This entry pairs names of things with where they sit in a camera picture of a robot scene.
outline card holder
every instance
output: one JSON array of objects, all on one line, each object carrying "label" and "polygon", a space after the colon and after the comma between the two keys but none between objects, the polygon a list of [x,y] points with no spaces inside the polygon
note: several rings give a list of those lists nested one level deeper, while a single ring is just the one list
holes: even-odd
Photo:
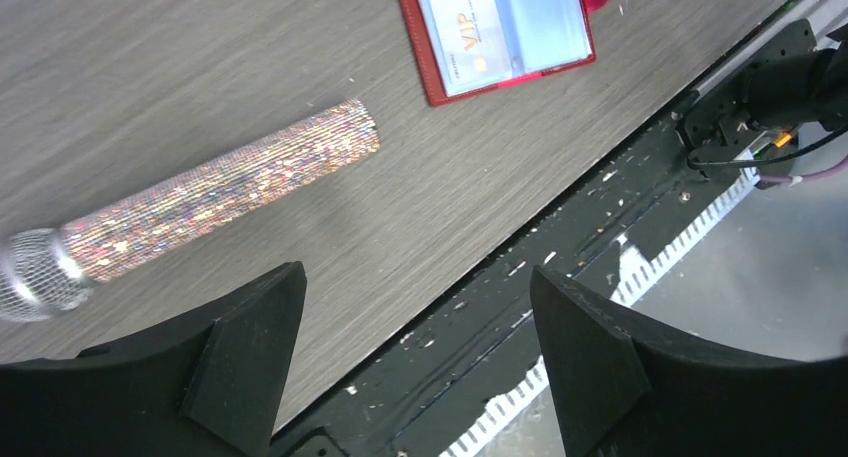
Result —
[{"label": "card holder", "polygon": [[427,98],[438,106],[593,62],[588,13],[608,1],[400,4]]}]

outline microphone grille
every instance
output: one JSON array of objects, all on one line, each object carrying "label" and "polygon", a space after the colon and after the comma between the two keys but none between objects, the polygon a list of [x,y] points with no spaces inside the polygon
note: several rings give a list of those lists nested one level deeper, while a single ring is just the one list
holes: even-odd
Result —
[{"label": "microphone grille", "polygon": [[75,309],[93,290],[54,229],[0,243],[0,318],[36,322]]}]

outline sparkly microphone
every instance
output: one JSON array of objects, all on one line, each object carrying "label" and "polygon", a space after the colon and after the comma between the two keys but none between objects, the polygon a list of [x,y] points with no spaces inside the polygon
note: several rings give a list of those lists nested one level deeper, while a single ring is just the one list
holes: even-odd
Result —
[{"label": "sparkly microphone", "polygon": [[377,151],[357,100],[330,108],[59,229],[0,242],[0,318],[49,319],[186,242]]}]

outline gray wood grain surface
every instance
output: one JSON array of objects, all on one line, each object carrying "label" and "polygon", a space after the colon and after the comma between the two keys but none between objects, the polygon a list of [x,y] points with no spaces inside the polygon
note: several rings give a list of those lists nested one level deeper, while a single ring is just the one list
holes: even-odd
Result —
[{"label": "gray wood grain surface", "polygon": [[64,318],[2,324],[0,359],[69,357],[302,260],[282,424],[783,1],[615,0],[592,18],[596,64],[433,109],[396,0],[0,0],[0,234],[349,97],[384,143]]}]

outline cable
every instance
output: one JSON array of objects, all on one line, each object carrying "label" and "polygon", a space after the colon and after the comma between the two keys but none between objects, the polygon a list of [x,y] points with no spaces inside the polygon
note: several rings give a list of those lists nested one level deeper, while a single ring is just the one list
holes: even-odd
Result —
[{"label": "cable", "polygon": [[843,135],[845,135],[846,132],[848,132],[848,125],[842,126],[839,129],[834,130],[833,132],[826,135],[824,138],[822,138],[818,142],[810,144],[810,145],[804,147],[801,150],[798,150],[796,152],[793,152],[791,154],[787,154],[787,155],[784,155],[784,156],[781,156],[781,157],[775,157],[773,159],[723,160],[723,161],[714,161],[714,162],[709,162],[709,161],[708,162],[698,162],[698,161],[692,159],[692,152],[690,152],[689,155],[686,156],[686,163],[689,165],[690,168],[696,169],[696,170],[714,169],[714,168],[717,168],[717,167],[724,167],[724,168],[729,168],[729,169],[747,169],[747,168],[751,168],[751,167],[765,167],[766,165],[779,164],[781,162],[794,160],[794,159],[797,159],[798,157],[801,157],[803,155],[807,155],[810,152],[816,151],[816,150],[824,147],[825,145],[833,142],[834,140],[838,139],[839,137],[842,137]]},{"label": "cable", "polygon": [[801,182],[811,182],[814,180],[821,180],[832,175],[838,174],[843,170],[848,169],[848,157],[842,159],[842,162],[834,165],[833,167],[825,170],[820,170],[818,172],[813,172],[811,174],[805,175],[761,175],[760,180],[763,182],[769,182],[773,184],[800,184]]}]

